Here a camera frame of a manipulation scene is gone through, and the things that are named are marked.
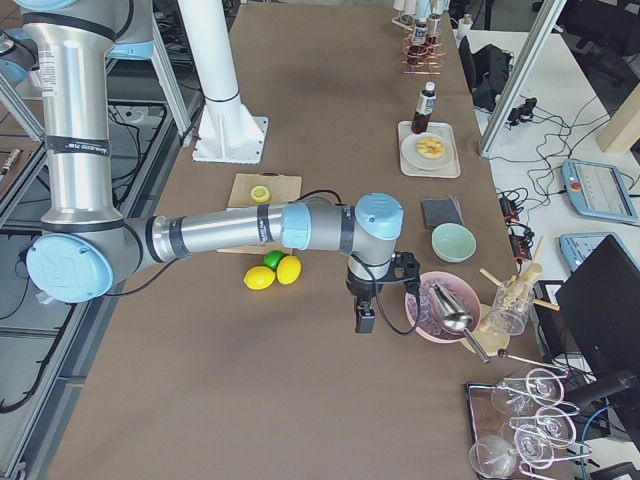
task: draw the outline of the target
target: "wooden cutting board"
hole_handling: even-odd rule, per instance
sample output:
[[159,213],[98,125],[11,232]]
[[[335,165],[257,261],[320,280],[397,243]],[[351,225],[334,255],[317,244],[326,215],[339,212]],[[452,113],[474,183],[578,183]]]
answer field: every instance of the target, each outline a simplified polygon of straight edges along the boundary
[[[278,175],[273,173],[248,174],[238,173],[231,188],[227,210],[232,208],[251,207],[256,204],[251,199],[251,189],[263,185],[269,189],[271,200],[269,203],[286,203],[300,197],[302,191],[302,177]],[[291,255],[291,249],[284,248],[280,242],[249,245],[246,247],[225,248],[219,252],[228,253],[253,253],[265,255],[272,250],[282,250]]]

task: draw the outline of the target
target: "lime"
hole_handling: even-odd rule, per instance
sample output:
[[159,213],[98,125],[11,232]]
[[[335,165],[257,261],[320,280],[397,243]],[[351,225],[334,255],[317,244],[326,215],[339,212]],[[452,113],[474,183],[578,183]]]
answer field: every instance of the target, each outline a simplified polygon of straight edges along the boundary
[[272,250],[264,256],[264,260],[262,261],[262,263],[264,263],[267,267],[275,272],[278,268],[280,260],[282,260],[286,256],[287,255],[280,250]]

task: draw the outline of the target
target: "sauce bottle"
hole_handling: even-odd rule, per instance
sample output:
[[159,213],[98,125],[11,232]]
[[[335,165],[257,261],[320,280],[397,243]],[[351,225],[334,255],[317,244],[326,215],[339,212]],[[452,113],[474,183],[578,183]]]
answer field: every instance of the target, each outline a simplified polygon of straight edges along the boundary
[[427,40],[427,19],[420,18],[413,25],[413,33],[411,34],[411,45],[407,52],[407,63],[409,65],[417,65],[420,57],[425,53],[424,43]]
[[440,20],[442,17],[435,13],[429,15],[429,18],[426,20],[427,24],[427,37],[425,39],[426,50],[429,54],[434,53],[434,45],[438,43],[438,35],[440,35]]
[[416,135],[427,131],[435,103],[436,84],[427,82],[424,90],[420,92],[416,113],[413,115],[413,121],[411,122],[411,131]]

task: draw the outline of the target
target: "blue joint cap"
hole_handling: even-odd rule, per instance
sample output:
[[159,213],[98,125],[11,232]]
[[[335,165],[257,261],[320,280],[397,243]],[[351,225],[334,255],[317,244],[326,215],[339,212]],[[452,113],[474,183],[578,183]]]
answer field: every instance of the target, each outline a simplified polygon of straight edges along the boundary
[[370,235],[395,240],[402,230],[402,205],[386,193],[370,193],[356,204],[356,220]]
[[48,295],[80,303],[106,293],[113,284],[109,260],[86,240],[51,233],[34,242],[27,254],[31,280]]
[[27,78],[27,71],[17,63],[9,60],[0,60],[0,74],[11,85],[17,85]]
[[18,5],[29,10],[35,10],[37,12],[52,12],[53,10],[59,10],[66,8],[78,0],[14,0]]
[[282,245],[305,250],[311,242],[311,213],[304,203],[289,203],[282,209]]
[[140,43],[116,43],[107,57],[118,60],[149,60],[153,56],[153,40]]
[[11,37],[16,40],[33,40],[31,35],[22,28],[7,28],[4,33],[11,35]]

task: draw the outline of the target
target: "black bag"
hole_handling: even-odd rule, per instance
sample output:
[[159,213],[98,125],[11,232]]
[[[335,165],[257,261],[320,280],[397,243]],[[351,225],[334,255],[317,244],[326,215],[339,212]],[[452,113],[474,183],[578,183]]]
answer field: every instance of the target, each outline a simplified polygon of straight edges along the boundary
[[513,56],[495,45],[486,45],[471,54],[467,37],[460,42],[458,52],[473,104],[493,112],[496,95],[502,93],[509,79],[509,64]]

